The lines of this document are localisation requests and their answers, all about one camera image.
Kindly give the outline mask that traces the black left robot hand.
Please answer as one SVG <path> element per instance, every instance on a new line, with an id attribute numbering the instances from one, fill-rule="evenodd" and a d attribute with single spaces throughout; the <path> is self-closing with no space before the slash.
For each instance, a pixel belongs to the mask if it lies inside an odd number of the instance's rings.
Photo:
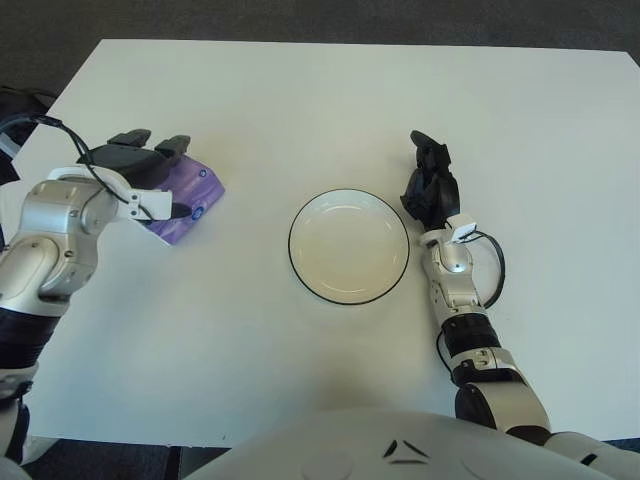
<path id="1" fill-rule="evenodd" d="M 168 189 L 161 187 L 169 179 L 171 171 L 177 167 L 186 154 L 191 138 L 175 135 L 161 141 L 153 149 L 145 148 L 151 135 L 150 130 L 134 129 L 119 133 L 107 140 L 106 144 L 91 150 L 87 164 L 97 173 L 97 168 L 108 169 L 121 175 L 133 190 Z M 117 193 L 118 199 L 127 207 L 129 217 L 143 223 L 159 221 L 160 215 L 141 201 L 140 194 Z M 192 207 L 172 200 L 171 215 L 168 219 L 181 219 L 192 214 Z"/>

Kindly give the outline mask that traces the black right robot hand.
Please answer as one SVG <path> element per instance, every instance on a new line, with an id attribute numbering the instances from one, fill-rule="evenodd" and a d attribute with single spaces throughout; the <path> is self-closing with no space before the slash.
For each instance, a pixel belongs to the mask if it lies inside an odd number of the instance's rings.
<path id="1" fill-rule="evenodd" d="M 417 130 L 410 139 L 416 147 L 416 168 L 400 197 L 401 204 L 426 232 L 443 229 L 449 217 L 460 213 L 459 188 L 450 171 L 447 145 Z"/>

